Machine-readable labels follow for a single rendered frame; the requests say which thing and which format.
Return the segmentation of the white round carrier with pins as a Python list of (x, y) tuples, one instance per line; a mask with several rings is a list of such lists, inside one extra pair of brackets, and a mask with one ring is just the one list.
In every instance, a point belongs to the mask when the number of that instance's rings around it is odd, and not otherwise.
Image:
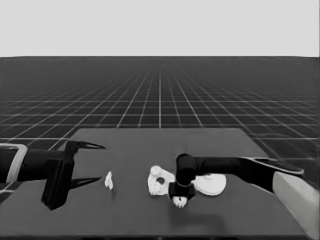
[(158, 165), (154, 165), (150, 168), (150, 173), (147, 178), (148, 190), (154, 185), (160, 185), (163, 190), (163, 194), (161, 196), (167, 195), (169, 183), (174, 181), (175, 176), (172, 173)]

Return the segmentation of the large thick white disc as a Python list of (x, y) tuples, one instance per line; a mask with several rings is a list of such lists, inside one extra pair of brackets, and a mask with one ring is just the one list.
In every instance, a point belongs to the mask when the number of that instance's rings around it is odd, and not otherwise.
[(193, 184), (200, 193), (207, 196), (217, 196), (226, 188), (227, 178), (223, 174), (208, 174), (197, 176)]

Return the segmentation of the small thin white T-shaped piece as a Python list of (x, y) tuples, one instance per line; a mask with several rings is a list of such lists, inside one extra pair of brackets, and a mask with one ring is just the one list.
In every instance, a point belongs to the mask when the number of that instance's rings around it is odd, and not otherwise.
[(105, 177), (104, 185), (109, 190), (112, 190), (114, 188), (113, 180), (112, 180), (112, 172), (109, 171)]

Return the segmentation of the small white toothed gear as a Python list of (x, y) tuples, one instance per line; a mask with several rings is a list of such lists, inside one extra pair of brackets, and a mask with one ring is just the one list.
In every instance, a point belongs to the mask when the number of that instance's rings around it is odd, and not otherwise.
[(178, 208), (184, 208), (187, 204), (187, 198), (186, 197), (173, 197), (172, 198), (173, 204)]

